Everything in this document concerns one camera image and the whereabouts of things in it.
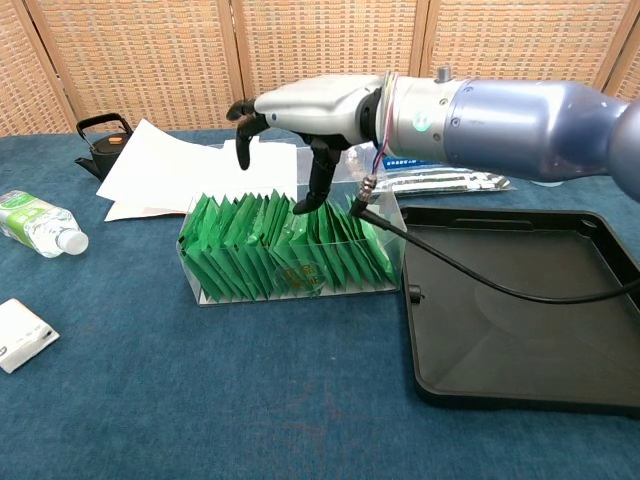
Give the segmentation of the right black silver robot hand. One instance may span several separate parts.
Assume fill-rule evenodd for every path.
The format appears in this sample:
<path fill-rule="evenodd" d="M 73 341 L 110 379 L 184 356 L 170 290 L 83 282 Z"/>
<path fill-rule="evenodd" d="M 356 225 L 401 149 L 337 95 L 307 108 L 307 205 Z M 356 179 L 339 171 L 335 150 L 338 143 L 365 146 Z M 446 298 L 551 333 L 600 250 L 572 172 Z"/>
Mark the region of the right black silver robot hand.
<path fill-rule="evenodd" d="M 313 163 L 309 190 L 293 213 L 317 210 L 330 193 L 342 153 L 355 145 L 379 142 L 376 114 L 382 85 L 381 76 L 330 74 L 236 101 L 226 118 L 238 123 L 236 155 L 240 168 L 249 168 L 254 136 L 269 128 L 295 133 L 311 148 Z"/>

